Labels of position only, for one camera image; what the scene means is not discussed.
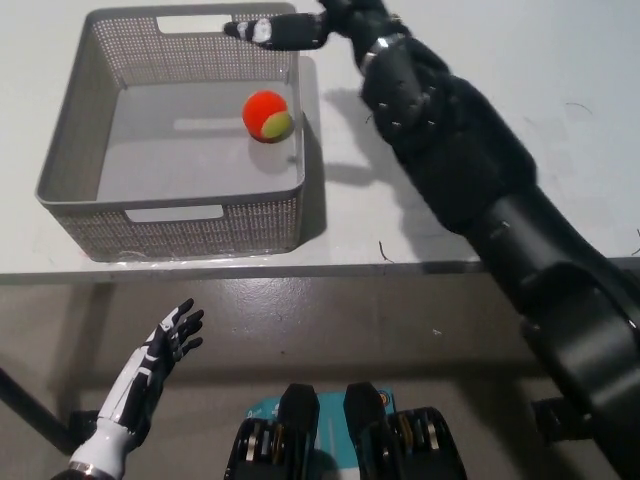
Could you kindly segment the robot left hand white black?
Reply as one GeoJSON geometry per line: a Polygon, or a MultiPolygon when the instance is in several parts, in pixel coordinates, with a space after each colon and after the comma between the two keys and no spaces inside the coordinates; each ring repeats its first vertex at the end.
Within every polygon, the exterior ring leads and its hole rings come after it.
{"type": "Polygon", "coordinates": [[[148,434],[164,383],[193,349],[202,345],[197,333],[203,327],[204,311],[193,311],[189,298],[174,308],[134,350],[118,375],[98,419],[126,430],[137,443],[148,434]]]}

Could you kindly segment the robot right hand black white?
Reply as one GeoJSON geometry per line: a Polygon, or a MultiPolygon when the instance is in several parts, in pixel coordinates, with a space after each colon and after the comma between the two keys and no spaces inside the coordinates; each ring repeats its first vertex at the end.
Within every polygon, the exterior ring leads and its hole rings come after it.
{"type": "Polygon", "coordinates": [[[321,13],[289,13],[250,21],[231,21],[223,32],[264,50],[306,51],[322,48],[336,33],[351,41],[361,64],[378,40],[406,37],[410,31],[381,1],[323,1],[321,13]]]}

